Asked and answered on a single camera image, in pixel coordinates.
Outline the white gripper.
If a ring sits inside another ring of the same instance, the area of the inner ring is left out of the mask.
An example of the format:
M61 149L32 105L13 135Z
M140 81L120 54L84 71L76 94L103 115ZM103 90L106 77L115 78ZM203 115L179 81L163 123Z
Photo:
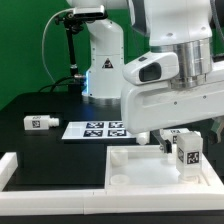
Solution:
M171 90L164 81L142 86L128 83L122 90L121 117L126 130L132 134L155 130L152 135L166 154L172 152L172 144L158 129L214 118L209 140L217 144L224 130L223 115L223 68L215 68L204 85L191 89Z

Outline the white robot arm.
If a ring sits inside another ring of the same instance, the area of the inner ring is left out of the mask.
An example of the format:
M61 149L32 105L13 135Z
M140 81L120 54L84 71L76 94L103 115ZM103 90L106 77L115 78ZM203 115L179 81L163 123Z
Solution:
M142 134L224 115L224 61L212 58L211 21L219 0L67 0L73 14L127 9L144 54L125 63L123 31L109 20L88 26L88 99L118 98L125 128Z

